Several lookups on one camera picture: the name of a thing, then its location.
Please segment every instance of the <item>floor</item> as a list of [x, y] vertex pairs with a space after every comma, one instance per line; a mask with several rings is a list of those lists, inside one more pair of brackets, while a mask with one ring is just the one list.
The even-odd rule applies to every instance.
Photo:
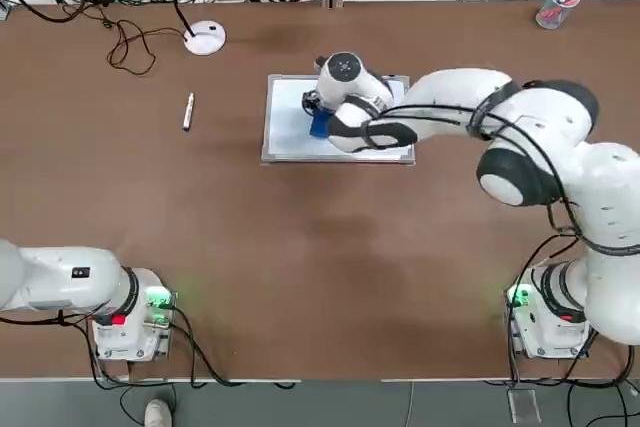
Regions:
[[[640, 410], [640, 397], [623, 389], [630, 413]], [[291, 391], [257, 384], [236, 388], [210, 385], [198, 391], [178, 385], [174, 425], [260, 427], [403, 427], [409, 384], [305, 381]], [[146, 402], [168, 388], [131, 391], [126, 405], [142, 418]], [[85, 382], [0, 383], [2, 427], [135, 427], [118, 407], [119, 391], [102, 392]], [[542, 425], [569, 426], [564, 387], [539, 388]], [[576, 389], [572, 397], [576, 427], [599, 415], [621, 413], [615, 389]], [[511, 418], [503, 387], [478, 382], [416, 383], [410, 427], [507, 427]], [[640, 426], [640, 417], [630, 419]], [[621, 419], [605, 419], [593, 427], [623, 426]]]

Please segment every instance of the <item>robotic arm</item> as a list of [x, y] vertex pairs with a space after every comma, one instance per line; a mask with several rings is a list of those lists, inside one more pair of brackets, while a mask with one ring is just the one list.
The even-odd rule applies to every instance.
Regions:
[[514, 315], [528, 355], [574, 357], [588, 323], [616, 342], [640, 344], [640, 159], [620, 144], [585, 141], [598, 116], [585, 87], [520, 87], [501, 72], [452, 69], [422, 77], [394, 107], [383, 81], [354, 54], [339, 53], [323, 62], [316, 93], [333, 112], [329, 140], [345, 152], [470, 135], [488, 142], [476, 176], [494, 199], [568, 200], [587, 252], [526, 272]]
[[171, 293], [108, 250], [19, 248], [0, 239], [0, 310], [65, 309], [91, 317], [97, 355], [145, 361], [167, 348]]

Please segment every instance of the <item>brown table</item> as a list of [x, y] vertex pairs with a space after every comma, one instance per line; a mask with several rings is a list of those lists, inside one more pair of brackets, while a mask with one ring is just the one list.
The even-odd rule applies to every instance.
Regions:
[[[266, 166], [260, 147], [267, 76], [310, 74], [316, 55], [351, 50], [412, 81], [478, 66], [583, 82], [602, 104], [593, 139], [640, 149], [640, 2], [583, 2], [557, 32], [534, 24], [537, 6], [186, 7], [189, 19], [222, 22], [227, 45], [197, 58], [177, 37], [152, 37], [146, 78], [107, 65], [116, 34], [99, 22], [14, 11], [0, 24], [0, 232], [21, 245], [104, 247], [155, 270], [230, 377], [505, 377], [502, 292], [550, 229], [542, 209], [482, 192], [482, 143], [434, 138], [413, 167]], [[179, 27], [169, 6], [107, 12]], [[132, 48], [139, 67], [142, 45]], [[0, 352], [2, 377], [88, 374], [68, 330], [1, 326]], [[576, 372], [611, 377], [623, 362], [602, 341]], [[170, 360], [137, 374], [186, 377], [188, 366], [176, 341]], [[525, 361], [521, 371], [564, 368]]]

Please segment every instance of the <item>blue object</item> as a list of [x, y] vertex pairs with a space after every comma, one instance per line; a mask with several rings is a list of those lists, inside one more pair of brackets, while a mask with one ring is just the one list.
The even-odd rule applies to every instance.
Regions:
[[332, 115], [333, 113], [328, 110], [320, 108], [315, 109], [313, 111], [313, 121], [311, 122], [309, 134], [318, 139], [326, 139], [329, 137], [327, 124]]

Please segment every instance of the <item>cup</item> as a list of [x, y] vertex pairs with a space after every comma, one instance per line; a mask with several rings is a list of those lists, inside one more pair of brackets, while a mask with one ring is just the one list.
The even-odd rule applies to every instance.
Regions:
[[546, 0], [536, 14], [536, 22], [545, 29], [557, 29], [580, 0]]

